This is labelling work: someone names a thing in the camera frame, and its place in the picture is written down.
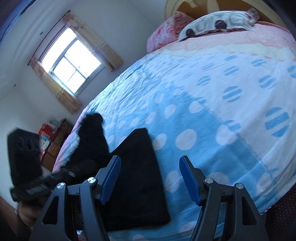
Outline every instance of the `curtain rod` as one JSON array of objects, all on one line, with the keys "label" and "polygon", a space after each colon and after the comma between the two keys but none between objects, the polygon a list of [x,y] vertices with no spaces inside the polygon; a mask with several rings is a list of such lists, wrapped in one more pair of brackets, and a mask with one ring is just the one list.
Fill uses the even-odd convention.
[{"label": "curtain rod", "polygon": [[[62,17],[64,17],[67,13],[69,13],[70,12],[70,10],[68,10]],[[31,56],[31,58],[30,58],[30,60],[29,60],[29,62],[28,62],[28,64],[27,64],[27,66],[29,66],[29,64],[30,64],[30,62],[31,62],[31,59],[32,59],[32,57],[34,56],[34,54],[36,53],[36,51],[37,51],[37,49],[39,48],[39,46],[42,44],[42,42],[43,42],[43,40],[46,38],[46,36],[50,33],[50,31],[58,24],[58,22],[59,21],[57,21],[54,25],[53,25],[53,27],[48,31],[48,33],[44,36],[44,38],[42,39],[42,41],[40,42],[40,44],[38,45],[38,47],[36,48],[36,50],[34,51],[34,53],[33,53],[33,55]]]}]

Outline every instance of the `window pane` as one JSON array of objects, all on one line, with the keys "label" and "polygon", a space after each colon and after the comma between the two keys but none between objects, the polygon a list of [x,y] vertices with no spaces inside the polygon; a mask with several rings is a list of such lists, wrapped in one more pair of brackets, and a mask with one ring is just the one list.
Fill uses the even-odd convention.
[{"label": "window pane", "polygon": [[85,82],[85,78],[76,71],[73,76],[69,79],[66,86],[73,92],[76,93],[76,91],[79,89],[80,86]]},{"label": "window pane", "polygon": [[68,49],[66,57],[86,77],[90,76],[101,64],[79,40]]},{"label": "window pane", "polygon": [[66,58],[62,58],[61,61],[54,69],[54,74],[62,81],[64,84],[67,85],[68,80],[74,74],[76,69],[69,63]]},{"label": "window pane", "polygon": [[65,50],[65,48],[76,38],[76,34],[69,28],[67,28],[61,36],[50,47],[45,57],[42,60],[42,66],[45,71],[49,72],[54,65],[57,58]]}]

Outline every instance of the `metal screw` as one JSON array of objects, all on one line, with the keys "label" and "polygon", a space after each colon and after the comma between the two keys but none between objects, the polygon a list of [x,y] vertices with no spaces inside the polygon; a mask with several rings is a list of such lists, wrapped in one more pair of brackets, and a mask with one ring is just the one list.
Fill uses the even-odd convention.
[{"label": "metal screw", "polygon": [[72,177],[75,177],[76,175],[73,172],[68,171],[68,174]]},{"label": "metal screw", "polygon": [[243,189],[243,188],[244,188],[244,185],[242,185],[241,183],[237,183],[237,184],[236,184],[236,187],[237,187],[238,189]]},{"label": "metal screw", "polygon": [[65,186],[64,183],[59,183],[59,184],[57,185],[57,188],[61,189],[61,188],[63,188],[64,186]]},{"label": "metal screw", "polygon": [[210,177],[207,177],[206,179],[205,179],[205,182],[206,183],[213,183],[213,179],[212,178],[210,178]]},{"label": "metal screw", "polygon": [[87,179],[87,181],[89,183],[94,183],[96,181],[96,179],[94,177],[90,177],[89,179]]}]

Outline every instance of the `pink floral pillow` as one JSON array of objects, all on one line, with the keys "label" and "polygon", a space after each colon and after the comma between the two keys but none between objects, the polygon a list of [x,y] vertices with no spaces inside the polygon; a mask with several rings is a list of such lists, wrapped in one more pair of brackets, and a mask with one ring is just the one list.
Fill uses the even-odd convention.
[{"label": "pink floral pillow", "polygon": [[176,13],[164,21],[147,40],[147,52],[151,53],[178,39],[179,33],[194,19],[185,13]]}]

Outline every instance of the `human hand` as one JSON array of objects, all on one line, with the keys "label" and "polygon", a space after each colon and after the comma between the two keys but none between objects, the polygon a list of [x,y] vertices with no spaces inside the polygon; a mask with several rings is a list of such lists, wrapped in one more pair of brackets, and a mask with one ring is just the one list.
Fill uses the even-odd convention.
[{"label": "human hand", "polygon": [[35,225],[35,222],[37,220],[37,217],[42,211],[42,207],[44,206],[47,198],[43,197],[39,200],[39,203],[41,205],[34,205],[29,202],[19,202],[19,205],[17,207],[17,212],[22,220],[22,222],[31,230],[33,230],[33,227]]}]

